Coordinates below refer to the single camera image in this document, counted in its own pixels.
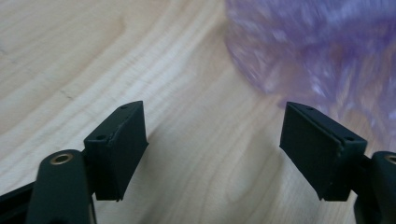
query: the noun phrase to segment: wooden table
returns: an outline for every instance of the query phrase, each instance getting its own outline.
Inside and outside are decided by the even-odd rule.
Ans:
[[[280,97],[233,66],[224,12],[213,0],[1,1],[0,194],[143,100],[149,146],[124,200],[95,202],[99,223],[354,223],[355,196],[320,202],[278,147]]]

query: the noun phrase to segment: screw hole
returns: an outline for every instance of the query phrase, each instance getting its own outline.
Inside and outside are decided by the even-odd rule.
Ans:
[[[96,136],[96,140],[103,140],[106,136],[104,134]]]
[[[73,155],[70,153],[65,153],[65,154],[60,154],[57,155],[55,157],[53,157],[50,160],[50,163],[52,165],[60,165],[60,164],[64,164],[67,163],[68,161],[71,161],[73,159]]]
[[[390,163],[393,163],[396,165],[396,156],[393,155],[386,155],[385,159],[387,159]]]

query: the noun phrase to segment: purple plastic bag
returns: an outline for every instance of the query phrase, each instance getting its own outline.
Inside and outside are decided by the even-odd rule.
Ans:
[[[332,116],[362,112],[396,140],[395,0],[226,0],[226,37],[247,79]]]

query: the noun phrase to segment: black clamp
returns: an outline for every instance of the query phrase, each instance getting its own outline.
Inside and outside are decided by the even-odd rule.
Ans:
[[[84,140],[40,163],[35,183],[0,197],[0,223],[96,223],[97,200],[121,200],[143,153],[143,102],[117,108]]]
[[[364,156],[367,141],[316,109],[287,103],[280,147],[325,201],[358,194],[358,224],[396,223],[396,153]]]

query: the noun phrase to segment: black plastic piece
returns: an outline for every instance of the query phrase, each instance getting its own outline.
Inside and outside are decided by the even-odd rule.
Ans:
[[[320,199],[346,201],[354,161],[367,142],[307,105],[288,102],[280,147],[315,189]]]
[[[376,152],[370,178],[382,214],[382,224],[396,223],[396,153]]]
[[[27,224],[96,223],[84,160],[77,150],[63,150],[40,163]]]
[[[95,223],[91,195],[96,193],[98,200],[122,199],[148,145],[143,102],[117,108],[84,144],[82,152],[66,150],[48,156],[35,183],[1,196],[0,223],[25,223],[28,212],[28,223]],[[73,160],[51,163],[67,153]]]
[[[25,222],[33,186],[34,183],[30,183],[0,197],[0,223]]]
[[[287,103],[280,147],[320,199],[358,194],[358,224],[396,223],[396,153],[363,155],[367,142],[316,109]]]
[[[148,144],[141,101],[120,106],[85,138],[97,200],[123,198]]]

